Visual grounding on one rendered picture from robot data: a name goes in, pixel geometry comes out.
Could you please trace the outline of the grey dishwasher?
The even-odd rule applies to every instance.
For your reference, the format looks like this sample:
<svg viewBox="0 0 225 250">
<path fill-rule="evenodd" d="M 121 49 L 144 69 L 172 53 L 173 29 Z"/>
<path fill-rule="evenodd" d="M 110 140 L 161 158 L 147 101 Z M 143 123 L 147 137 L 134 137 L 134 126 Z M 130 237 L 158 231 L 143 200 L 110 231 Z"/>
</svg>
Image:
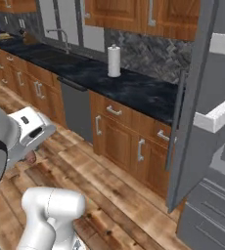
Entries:
<svg viewBox="0 0 225 250">
<path fill-rule="evenodd" d="M 85 141 L 93 143 L 88 90 L 86 92 L 81 92 L 63 84 L 62 82 L 60 82 L 60 84 L 67 127 L 82 137 Z"/>
</svg>

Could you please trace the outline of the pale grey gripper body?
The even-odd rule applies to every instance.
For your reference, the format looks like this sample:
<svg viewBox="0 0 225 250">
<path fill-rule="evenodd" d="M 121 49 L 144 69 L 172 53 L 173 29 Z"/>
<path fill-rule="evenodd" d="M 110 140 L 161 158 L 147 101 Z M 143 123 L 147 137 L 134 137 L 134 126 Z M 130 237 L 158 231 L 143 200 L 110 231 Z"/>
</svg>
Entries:
<svg viewBox="0 0 225 250">
<path fill-rule="evenodd" d="M 31 152 L 36 151 L 37 146 L 22 146 L 21 144 L 8 144 L 8 163 L 16 163 L 18 161 L 25 161 L 25 156 Z"/>
</svg>

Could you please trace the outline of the dark sink basin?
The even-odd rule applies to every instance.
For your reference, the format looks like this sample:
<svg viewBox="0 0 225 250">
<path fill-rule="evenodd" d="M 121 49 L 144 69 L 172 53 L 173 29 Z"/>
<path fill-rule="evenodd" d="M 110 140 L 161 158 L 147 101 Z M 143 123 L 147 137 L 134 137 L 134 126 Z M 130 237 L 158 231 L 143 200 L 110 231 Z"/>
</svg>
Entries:
<svg viewBox="0 0 225 250">
<path fill-rule="evenodd" d="M 67 64 L 67 63 L 80 63 L 84 62 L 84 59 L 77 55 L 67 55 L 60 53 L 56 50 L 40 50 L 35 52 L 30 52 L 29 56 L 34 61 L 39 61 L 41 63 L 48 64 Z"/>
</svg>

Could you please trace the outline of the brown cutting board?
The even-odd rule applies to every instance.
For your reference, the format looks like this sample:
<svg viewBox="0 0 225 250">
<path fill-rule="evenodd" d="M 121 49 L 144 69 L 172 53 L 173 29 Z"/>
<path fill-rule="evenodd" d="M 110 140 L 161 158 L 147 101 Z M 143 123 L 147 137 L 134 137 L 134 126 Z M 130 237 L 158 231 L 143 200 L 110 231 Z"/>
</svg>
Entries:
<svg viewBox="0 0 225 250">
<path fill-rule="evenodd" d="M 37 40 L 36 40 L 36 38 L 33 35 L 31 35 L 30 33 L 26 32 L 23 35 L 23 43 L 25 45 L 33 45 L 33 44 L 37 43 Z"/>
</svg>

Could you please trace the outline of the grey fridge door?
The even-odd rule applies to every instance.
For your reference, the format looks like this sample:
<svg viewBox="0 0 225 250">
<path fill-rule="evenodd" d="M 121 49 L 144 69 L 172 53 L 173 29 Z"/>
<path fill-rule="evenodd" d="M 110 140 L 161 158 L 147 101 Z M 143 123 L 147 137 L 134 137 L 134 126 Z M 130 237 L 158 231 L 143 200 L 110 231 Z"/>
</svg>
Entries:
<svg viewBox="0 0 225 250">
<path fill-rule="evenodd" d="M 168 213 L 171 213 L 198 184 L 207 167 L 207 163 L 204 161 L 208 147 L 203 143 L 203 137 L 209 138 L 209 134 L 194 125 L 194 118 L 200 101 L 203 73 L 218 6 L 219 0 L 201 0 L 200 17 L 181 110 L 177 141 L 172 166 L 169 170 L 166 198 Z"/>
</svg>

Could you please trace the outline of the wooden run of base cupboards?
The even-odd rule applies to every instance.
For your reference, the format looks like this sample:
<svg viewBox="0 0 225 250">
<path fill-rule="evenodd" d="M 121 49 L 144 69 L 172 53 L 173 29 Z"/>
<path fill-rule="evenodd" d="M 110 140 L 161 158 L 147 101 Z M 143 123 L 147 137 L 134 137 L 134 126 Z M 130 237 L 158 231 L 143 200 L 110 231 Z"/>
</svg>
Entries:
<svg viewBox="0 0 225 250">
<path fill-rule="evenodd" d="M 0 49 L 0 82 L 53 121 L 67 126 L 56 74 Z"/>
</svg>

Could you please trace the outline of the white fridge door bin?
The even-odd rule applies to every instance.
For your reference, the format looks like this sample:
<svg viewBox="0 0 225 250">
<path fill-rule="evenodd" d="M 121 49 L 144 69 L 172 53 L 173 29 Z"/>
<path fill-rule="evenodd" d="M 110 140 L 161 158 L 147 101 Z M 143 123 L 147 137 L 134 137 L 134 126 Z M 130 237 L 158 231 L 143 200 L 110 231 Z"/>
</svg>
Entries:
<svg viewBox="0 0 225 250">
<path fill-rule="evenodd" d="M 225 125 L 225 101 L 208 114 L 196 112 L 194 125 L 213 134 L 218 132 Z"/>
<path fill-rule="evenodd" d="M 209 51 L 225 55 L 225 34 L 213 33 L 210 40 Z"/>
</svg>

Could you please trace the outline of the grey fridge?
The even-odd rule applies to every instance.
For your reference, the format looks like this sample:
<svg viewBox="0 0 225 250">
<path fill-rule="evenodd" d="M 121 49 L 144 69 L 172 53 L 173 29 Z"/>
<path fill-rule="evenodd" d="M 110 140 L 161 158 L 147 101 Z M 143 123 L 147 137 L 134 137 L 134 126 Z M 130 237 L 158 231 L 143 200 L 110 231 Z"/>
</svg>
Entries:
<svg viewBox="0 0 225 250">
<path fill-rule="evenodd" d="M 219 0 L 213 33 L 225 34 L 225 0 Z M 225 55 L 209 52 L 197 112 L 225 101 Z M 225 250 L 225 125 L 202 142 L 208 147 L 205 174 L 189 193 L 177 236 L 192 250 Z"/>
</svg>

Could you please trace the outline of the yellow food on board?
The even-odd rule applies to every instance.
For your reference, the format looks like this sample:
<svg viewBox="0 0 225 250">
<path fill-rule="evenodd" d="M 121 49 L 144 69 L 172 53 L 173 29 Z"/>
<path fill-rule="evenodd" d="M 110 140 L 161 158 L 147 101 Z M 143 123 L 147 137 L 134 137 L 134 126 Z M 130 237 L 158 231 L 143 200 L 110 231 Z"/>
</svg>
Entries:
<svg viewBox="0 0 225 250">
<path fill-rule="evenodd" d="M 0 33 L 0 41 L 6 41 L 6 40 L 12 40 L 13 36 L 10 35 L 9 33 Z"/>
</svg>

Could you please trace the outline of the grey framed window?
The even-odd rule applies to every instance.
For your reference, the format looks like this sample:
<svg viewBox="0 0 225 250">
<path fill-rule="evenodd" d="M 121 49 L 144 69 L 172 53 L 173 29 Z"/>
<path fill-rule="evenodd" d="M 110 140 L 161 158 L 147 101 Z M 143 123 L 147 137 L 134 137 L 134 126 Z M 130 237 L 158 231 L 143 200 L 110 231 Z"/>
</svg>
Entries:
<svg viewBox="0 0 225 250">
<path fill-rule="evenodd" d="M 84 18 L 84 0 L 36 0 L 41 33 L 64 49 L 105 52 L 105 32 L 88 26 Z"/>
</svg>

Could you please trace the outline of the wooden wall cupboard door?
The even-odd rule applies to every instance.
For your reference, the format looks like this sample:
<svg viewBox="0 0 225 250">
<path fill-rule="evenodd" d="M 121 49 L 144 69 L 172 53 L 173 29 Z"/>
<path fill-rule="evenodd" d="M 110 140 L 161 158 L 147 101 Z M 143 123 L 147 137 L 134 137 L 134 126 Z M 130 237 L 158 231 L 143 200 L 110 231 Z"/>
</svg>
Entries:
<svg viewBox="0 0 225 250">
<path fill-rule="evenodd" d="M 87 25 L 143 32 L 145 30 L 147 0 L 85 0 Z"/>
<path fill-rule="evenodd" d="M 171 39 L 194 41 L 201 0 L 154 0 L 156 26 L 147 33 Z"/>
</svg>

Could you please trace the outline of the brown sausage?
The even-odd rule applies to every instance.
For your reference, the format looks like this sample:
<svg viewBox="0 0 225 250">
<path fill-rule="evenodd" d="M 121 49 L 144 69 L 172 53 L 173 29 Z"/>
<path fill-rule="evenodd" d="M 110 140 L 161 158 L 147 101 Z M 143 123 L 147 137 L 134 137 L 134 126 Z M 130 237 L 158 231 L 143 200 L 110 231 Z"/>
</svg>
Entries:
<svg viewBox="0 0 225 250">
<path fill-rule="evenodd" d="M 36 154 L 34 151 L 29 152 L 26 156 L 25 156 L 25 161 L 28 164 L 34 164 L 36 162 Z"/>
</svg>

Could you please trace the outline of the wooden run of wall cupboards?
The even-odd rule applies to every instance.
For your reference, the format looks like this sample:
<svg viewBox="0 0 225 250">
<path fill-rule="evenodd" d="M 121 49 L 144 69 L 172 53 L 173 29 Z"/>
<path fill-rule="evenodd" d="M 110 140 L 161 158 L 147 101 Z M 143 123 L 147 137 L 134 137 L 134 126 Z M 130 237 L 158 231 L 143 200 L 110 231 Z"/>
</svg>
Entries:
<svg viewBox="0 0 225 250">
<path fill-rule="evenodd" d="M 0 0 L 0 12 L 18 14 L 35 11 L 35 0 Z"/>
</svg>

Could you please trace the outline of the white paper towel roll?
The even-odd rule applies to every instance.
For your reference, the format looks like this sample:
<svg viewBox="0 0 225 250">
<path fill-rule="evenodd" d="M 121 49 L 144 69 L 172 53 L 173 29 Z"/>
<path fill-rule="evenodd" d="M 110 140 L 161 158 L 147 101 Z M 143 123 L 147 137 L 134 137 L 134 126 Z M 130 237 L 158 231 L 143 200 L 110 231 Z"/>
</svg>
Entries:
<svg viewBox="0 0 225 250">
<path fill-rule="evenodd" d="M 108 47 L 108 76 L 120 76 L 120 48 L 115 44 Z"/>
</svg>

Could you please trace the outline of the wooden drawer front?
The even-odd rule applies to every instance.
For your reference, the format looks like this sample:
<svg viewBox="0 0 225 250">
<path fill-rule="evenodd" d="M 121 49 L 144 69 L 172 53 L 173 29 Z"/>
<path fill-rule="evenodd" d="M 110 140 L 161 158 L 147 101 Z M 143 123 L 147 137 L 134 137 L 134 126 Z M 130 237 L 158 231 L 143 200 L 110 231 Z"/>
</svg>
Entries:
<svg viewBox="0 0 225 250">
<path fill-rule="evenodd" d="M 119 116 L 116 116 L 116 115 L 113 115 L 112 113 L 108 112 L 106 110 L 106 108 L 109 105 L 112 105 L 112 108 L 116 111 L 122 110 L 122 114 Z M 132 116 L 131 109 L 123 104 L 118 103 L 118 102 L 104 98 L 103 114 L 105 114 L 109 118 L 112 118 L 115 121 L 117 121 L 117 122 L 119 122 L 127 127 L 129 127 L 131 125 L 131 116 Z"/>
<path fill-rule="evenodd" d="M 133 129 L 141 136 L 147 137 L 163 146 L 168 146 L 169 141 L 161 138 L 158 135 L 158 132 L 162 131 L 162 134 L 169 138 L 171 133 L 171 127 L 169 125 L 159 122 L 152 117 L 135 110 L 132 111 L 131 122 Z"/>
</svg>

